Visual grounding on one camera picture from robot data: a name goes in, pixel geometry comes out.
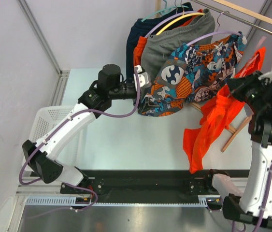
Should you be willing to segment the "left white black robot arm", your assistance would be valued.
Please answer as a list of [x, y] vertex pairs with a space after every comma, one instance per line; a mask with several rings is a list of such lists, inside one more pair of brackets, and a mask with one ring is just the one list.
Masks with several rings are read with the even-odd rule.
[[[23, 145], [24, 167], [29, 166], [38, 179], [46, 184], [56, 180], [71, 185], [77, 193], [87, 190], [86, 176], [77, 167], [58, 161], [63, 148], [86, 126], [101, 115], [124, 118], [138, 108], [141, 90], [151, 83], [151, 79], [140, 65], [134, 67], [134, 82], [128, 84], [121, 79], [120, 67], [107, 64], [98, 73], [89, 89], [77, 100], [70, 112], [48, 133], [36, 140], [26, 140]], [[124, 115], [107, 113], [113, 100], [135, 100], [134, 108]]]

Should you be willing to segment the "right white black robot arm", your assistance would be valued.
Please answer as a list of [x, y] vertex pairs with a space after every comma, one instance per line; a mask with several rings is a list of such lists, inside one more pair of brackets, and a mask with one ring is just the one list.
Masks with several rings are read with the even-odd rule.
[[272, 230], [272, 71], [230, 79], [232, 97], [252, 110], [248, 132], [252, 160], [242, 196], [228, 192], [223, 198], [224, 218]]

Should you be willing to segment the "bright orange shorts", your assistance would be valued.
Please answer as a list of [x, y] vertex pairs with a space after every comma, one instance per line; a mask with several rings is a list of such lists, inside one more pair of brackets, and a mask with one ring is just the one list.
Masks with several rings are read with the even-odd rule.
[[211, 144], [221, 135], [224, 129], [243, 109], [244, 102], [236, 100], [230, 94], [229, 87], [224, 85], [215, 97], [201, 107], [203, 117], [198, 129], [185, 129], [183, 150], [189, 161], [191, 174], [203, 169], [202, 159]]

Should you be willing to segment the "pink wire hanger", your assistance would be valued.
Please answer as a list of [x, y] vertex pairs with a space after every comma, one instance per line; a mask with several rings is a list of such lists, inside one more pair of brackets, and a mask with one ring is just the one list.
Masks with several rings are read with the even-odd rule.
[[231, 79], [243, 78], [257, 70], [261, 70], [266, 55], [266, 48], [262, 46], [265, 40], [266, 36], [262, 36], [260, 38], [259, 42], [256, 45], [255, 53], [253, 54], [253, 56], [245, 63], [245, 65], [237, 74], [233, 73]]

